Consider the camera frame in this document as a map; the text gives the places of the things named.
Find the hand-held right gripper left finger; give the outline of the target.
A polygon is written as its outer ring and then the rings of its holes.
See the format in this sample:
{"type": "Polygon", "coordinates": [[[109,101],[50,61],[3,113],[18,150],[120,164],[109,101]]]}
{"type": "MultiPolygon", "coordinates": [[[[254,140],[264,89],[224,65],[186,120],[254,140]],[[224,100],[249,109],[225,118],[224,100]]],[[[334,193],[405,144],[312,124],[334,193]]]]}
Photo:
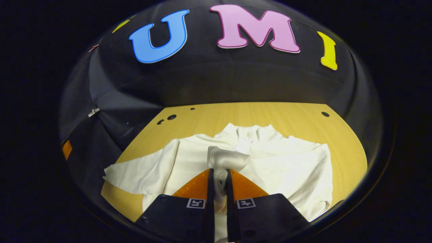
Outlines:
{"type": "Polygon", "coordinates": [[[207,169],[173,195],[158,195],[135,221],[162,243],[215,241],[213,170],[207,169]]]}

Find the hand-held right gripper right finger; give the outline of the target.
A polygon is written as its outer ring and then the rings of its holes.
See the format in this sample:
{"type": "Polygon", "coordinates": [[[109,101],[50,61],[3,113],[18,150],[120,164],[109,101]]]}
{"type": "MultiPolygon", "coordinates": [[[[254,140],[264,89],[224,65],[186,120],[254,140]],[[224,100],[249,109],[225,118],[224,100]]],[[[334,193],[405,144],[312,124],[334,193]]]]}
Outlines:
{"type": "Polygon", "coordinates": [[[268,194],[233,169],[228,169],[227,231],[233,243],[293,243],[310,223],[281,194],[268,194]]]}

